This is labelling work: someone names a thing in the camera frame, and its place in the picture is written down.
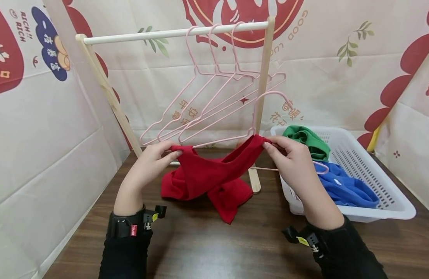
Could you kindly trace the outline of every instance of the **hand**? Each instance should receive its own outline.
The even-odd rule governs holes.
[[[146,147],[121,183],[115,199],[115,215],[134,215],[143,208],[141,190],[182,154],[180,151],[171,152],[162,158],[166,150],[178,145],[173,141],[162,141]]]
[[[282,136],[268,139],[287,153],[285,156],[274,145],[264,143],[265,150],[275,162],[282,178],[295,193],[302,194],[313,186],[321,186],[306,145]]]
[[[179,145],[173,141],[162,141],[147,146],[121,184],[141,190],[182,154],[181,151],[171,152],[162,158],[162,154],[171,146]]]
[[[341,227],[345,222],[343,214],[318,179],[308,147],[282,136],[268,139],[287,153],[283,155],[268,142],[263,144],[284,181],[302,200],[308,222],[320,229]]]

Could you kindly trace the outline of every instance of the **fabric wall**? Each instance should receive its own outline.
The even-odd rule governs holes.
[[[87,36],[264,21],[274,15],[276,32],[270,73],[286,75],[287,79],[277,89],[291,100],[293,109],[280,97],[266,97],[262,130],[286,124],[338,126],[351,130],[364,146],[399,97],[397,89],[408,84],[403,80],[395,88],[397,91],[387,88],[403,74],[400,65],[403,53],[417,38],[429,32],[425,20],[429,0],[180,0],[167,1],[166,9],[164,1],[63,2],[77,32]],[[263,36],[263,31],[235,34],[239,61],[244,69],[259,70]],[[207,36],[193,36],[188,42],[201,71],[212,73],[214,66]],[[221,70],[232,70],[231,38],[225,34],[214,35],[212,44]],[[97,45],[95,50],[103,67],[108,69],[111,85],[120,95],[121,106],[137,136],[161,119],[171,100],[194,76],[184,38]],[[416,45],[416,56],[425,57],[428,52],[429,44]],[[415,61],[422,62],[420,59],[407,61],[407,67],[416,67]],[[282,80],[284,74],[276,74],[269,86]],[[209,79],[210,76],[197,76],[171,106],[164,121],[176,121],[165,131],[198,117],[213,92],[226,82],[225,77],[215,77],[183,111],[182,107]],[[208,109],[249,83],[248,79],[228,83]],[[253,95],[243,96],[256,88],[257,81],[237,95],[238,102],[231,110],[246,106]],[[384,91],[387,103],[381,100]],[[215,124],[187,143],[244,134],[250,127],[251,112],[251,106],[246,106],[229,121]],[[156,136],[163,127],[164,123],[154,126],[147,138]],[[235,142],[225,144],[233,146]]]
[[[41,0],[0,0],[0,278],[41,278],[129,153],[73,36]]]
[[[429,55],[381,126],[376,155],[429,209]]]

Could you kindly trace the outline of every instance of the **sleeve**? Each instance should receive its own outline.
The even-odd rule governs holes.
[[[99,279],[145,279],[146,258],[152,230],[136,237],[106,236]]]
[[[320,241],[320,253],[314,253],[314,259],[320,265],[323,278],[388,278],[346,216],[343,226],[334,230],[319,229],[309,223],[308,227]]]

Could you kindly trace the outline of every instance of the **plastic basket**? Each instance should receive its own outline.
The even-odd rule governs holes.
[[[286,128],[287,126],[274,126],[270,132],[272,135],[282,135]],[[348,131],[338,127],[309,129],[331,148],[330,162],[341,165],[349,176],[363,180],[380,199],[377,208],[339,205],[338,208],[350,220],[363,223],[379,219],[409,220],[416,215],[416,209],[411,202]],[[304,215],[303,204],[282,177],[281,184],[290,211],[296,215]]]

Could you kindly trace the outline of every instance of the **table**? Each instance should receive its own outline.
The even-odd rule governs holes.
[[[200,149],[205,158],[225,156],[229,150]],[[118,188],[133,163],[129,155],[85,217],[44,278],[97,278],[103,242]],[[274,167],[262,153],[258,167]],[[354,223],[368,248],[392,278],[429,278],[429,212],[384,166],[385,172],[417,209],[412,220]],[[165,172],[173,170],[168,167]],[[279,174],[259,170],[262,190],[239,208],[231,225],[224,223],[208,198],[162,200],[161,176],[143,192],[147,208],[168,206],[167,215],[153,223],[149,247],[150,278],[321,278],[311,250],[288,243],[281,229],[302,229],[305,218],[290,213]],[[242,179],[249,183],[248,174]]]

